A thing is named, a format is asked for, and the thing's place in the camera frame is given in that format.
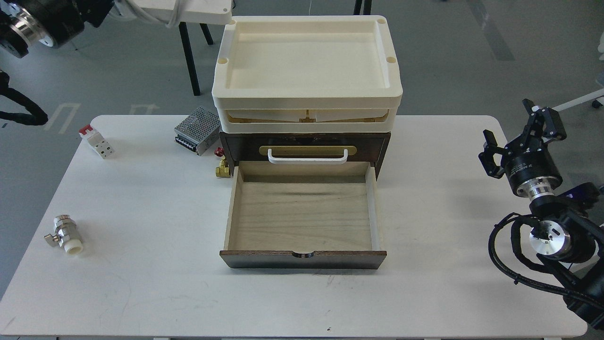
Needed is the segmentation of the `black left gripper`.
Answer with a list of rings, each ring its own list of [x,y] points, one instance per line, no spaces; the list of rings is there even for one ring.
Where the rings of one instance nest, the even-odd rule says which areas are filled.
[[[114,5],[114,0],[81,0],[80,16],[84,22],[98,28]]]

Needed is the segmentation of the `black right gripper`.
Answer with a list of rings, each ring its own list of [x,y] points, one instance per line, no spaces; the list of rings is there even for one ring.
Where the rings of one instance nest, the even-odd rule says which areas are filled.
[[[528,189],[521,188],[527,181],[544,178],[553,189],[563,182],[548,151],[548,144],[565,140],[567,132],[556,110],[548,106],[540,108],[529,99],[523,99],[522,104],[529,118],[516,138],[517,142],[509,142],[501,148],[494,133],[485,129],[484,151],[479,153],[478,159],[489,177],[501,179],[505,174],[513,194],[527,197]],[[496,154],[503,156],[503,166],[496,164]]]

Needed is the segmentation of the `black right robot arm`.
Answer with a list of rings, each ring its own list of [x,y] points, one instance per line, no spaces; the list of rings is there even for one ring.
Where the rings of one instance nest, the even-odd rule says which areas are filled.
[[[516,284],[561,295],[569,310],[597,330],[604,324],[604,274],[602,226],[587,211],[600,192],[583,183],[556,195],[563,179],[548,152],[548,144],[567,137],[559,112],[522,101],[528,114],[522,133],[502,148],[492,131],[484,130],[485,145],[478,158],[486,174],[506,176],[516,196],[530,200],[530,213],[510,213],[489,236],[490,260]],[[523,276],[505,265],[495,249],[498,233],[511,226],[512,252],[527,268],[553,275],[560,286]]]

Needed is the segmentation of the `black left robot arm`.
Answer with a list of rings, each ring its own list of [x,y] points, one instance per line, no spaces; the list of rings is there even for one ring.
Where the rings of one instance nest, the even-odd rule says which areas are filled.
[[[86,22],[100,26],[114,7],[113,0],[6,0],[9,13],[1,13],[0,43],[17,58],[41,42],[59,48],[84,30]],[[9,75],[1,72],[1,95],[26,110],[0,113],[1,118],[26,126],[42,126],[48,115],[34,101],[9,86]]]

